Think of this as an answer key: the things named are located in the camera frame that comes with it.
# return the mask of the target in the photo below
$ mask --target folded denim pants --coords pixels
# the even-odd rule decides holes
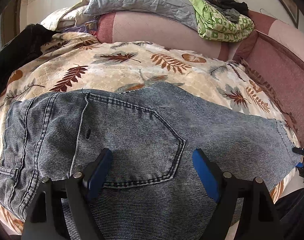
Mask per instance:
[[[215,210],[192,163],[201,148],[237,178],[272,190],[299,162],[284,125],[234,112],[169,83],[123,94],[49,92],[7,113],[0,204],[24,220],[44,176],[82,171],[103,148],[113,162],[89,203],[106,239],[199,239]],[[71,239],[79,239],[62,200]],[[239,219],[238,201],[234,221]]]

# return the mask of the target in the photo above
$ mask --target metal screw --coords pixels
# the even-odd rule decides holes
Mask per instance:
[[[82,176],[82,172],[80,172],[80,171],[77,171],[77,172],[73,173],[73,178],[75,178],[75,179],[78,179],[81,176]]]
[[[262,180],[260,177],[256,177],[256,178],[255,178],[255,181],[256,181],[257,183],[262,183],[262,182],[263,182],[263,180]]]
[[[232,178],[232,174],[228,171],[226,171],[225,173],[223,173],[223,176],[227,179]]]
[[[50,180],[50,178],[48,176],[44,176],[42,178],[42,183],[47,183]]]

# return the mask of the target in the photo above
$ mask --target gray quilt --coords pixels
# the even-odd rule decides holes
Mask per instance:
[[[84,13],[102,15],[123,10],[155,13],[197,30],[195,10],[188,0],[90,0]]]

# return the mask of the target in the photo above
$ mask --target person's leg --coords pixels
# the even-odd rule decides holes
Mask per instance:
[[[284,240],[304,240],[304,188],[298,189],[275,203]]]

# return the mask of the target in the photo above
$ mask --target green blanket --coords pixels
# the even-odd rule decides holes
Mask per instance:
[[[237,24],[227,20],[212,5],[204,0],[189,0],[195,9],[197,30],[209,41],[237,42],[245,39],[254,30],[253,21],[240,15]]]

